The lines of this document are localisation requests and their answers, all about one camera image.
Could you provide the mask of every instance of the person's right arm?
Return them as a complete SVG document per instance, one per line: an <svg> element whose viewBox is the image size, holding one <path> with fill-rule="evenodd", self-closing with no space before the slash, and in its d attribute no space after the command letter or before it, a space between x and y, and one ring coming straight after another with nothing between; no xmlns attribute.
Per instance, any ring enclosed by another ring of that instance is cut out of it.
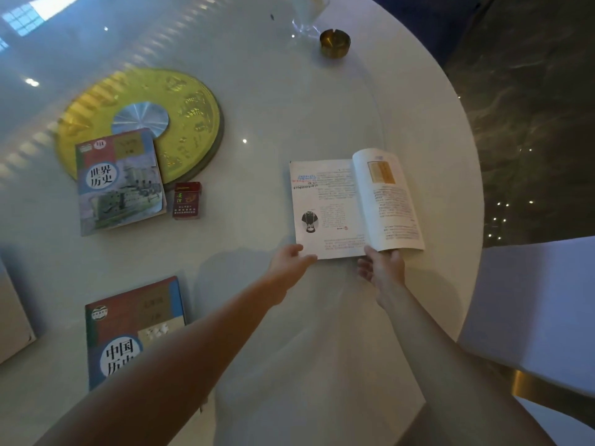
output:
<svg viewBox="0 0 595 446"><path fill-rule="evenodd" d="M452 444L555 446L523 406L477 366L409 292L399 252L380 253L367 246L366 254L358 261L358 273L378 288L378 304Z"/></svg>

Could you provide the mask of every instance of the person's left hand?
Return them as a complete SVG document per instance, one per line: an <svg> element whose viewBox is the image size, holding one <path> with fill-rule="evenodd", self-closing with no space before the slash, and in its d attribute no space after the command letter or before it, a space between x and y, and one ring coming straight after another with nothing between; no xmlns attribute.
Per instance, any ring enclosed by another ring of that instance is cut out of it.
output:
<svg viewBox="0 0 595 446"><path fill-rule="evenodd" d="M280 299L275 305L281 303L287 290L298 283L306 270L318 260L316 255L299 256L298 252L301 250L301 244L288 244L277 250L271 258L264 278L270 280L279 290Z"/></svg>

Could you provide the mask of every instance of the hand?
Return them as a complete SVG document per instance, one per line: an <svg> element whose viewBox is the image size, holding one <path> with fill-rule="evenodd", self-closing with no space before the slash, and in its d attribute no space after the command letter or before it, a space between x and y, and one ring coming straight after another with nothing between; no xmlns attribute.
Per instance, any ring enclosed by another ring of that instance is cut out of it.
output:
<svg viewBox="0 0 595 446"><path fill-rule="evenodd" d="M379 252L365 246L366 257L358 260L358 275L372 283L381 293L392 288L405 288L405 261L398 250Z"/></svg>
<svg viewBox="0 0 595 446"><path fill-rule="evenodd" d="M264 278L269 279L282 294L275 305L281 303L287 290L298 283L310 265L318 260L316 255L298 256L301 250L301 244L289 244L277 250L271 258Z"/></svg>

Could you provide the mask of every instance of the round white table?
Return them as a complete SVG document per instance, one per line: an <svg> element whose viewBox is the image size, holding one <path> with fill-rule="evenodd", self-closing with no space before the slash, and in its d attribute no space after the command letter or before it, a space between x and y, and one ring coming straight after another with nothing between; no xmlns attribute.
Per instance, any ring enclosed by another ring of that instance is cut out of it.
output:
<svg viewBox="0 0 595 446"><path fill-rule="evenodd" d="M0 365L0 443L33 444L87 392L86 303L177 275L194 320L260 275L294 237L290 160L366 147L398 155L427 246L406 251L408 285L457 337L483 193L455 92L370 0L331 0L316 21L352 37L339 61L294 37L292 18L290 0L78 0L10 36L0 53L0 254L39 339ZM186 72L218 98L226 130L196 178L202 218L167 214L81 238L76 186L51 133L72 97L130 65ZM216 407L218 445L393 445L424 400L372 295L355 260L317 263L174 443L210 444Z"/></svg>

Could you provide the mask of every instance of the person's left arm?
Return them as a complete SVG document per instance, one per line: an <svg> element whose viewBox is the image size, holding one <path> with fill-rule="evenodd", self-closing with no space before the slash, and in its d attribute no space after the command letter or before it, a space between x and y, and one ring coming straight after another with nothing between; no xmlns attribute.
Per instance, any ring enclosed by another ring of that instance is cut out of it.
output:
<svg viewBox="0 0 595 446"><path fill-rule="evenodd" d="M161 338L75 405L36 446L167 445L267 311L316 262L316 255L299 257L302 248L281 248L263 277L211 315Z"/></svg>

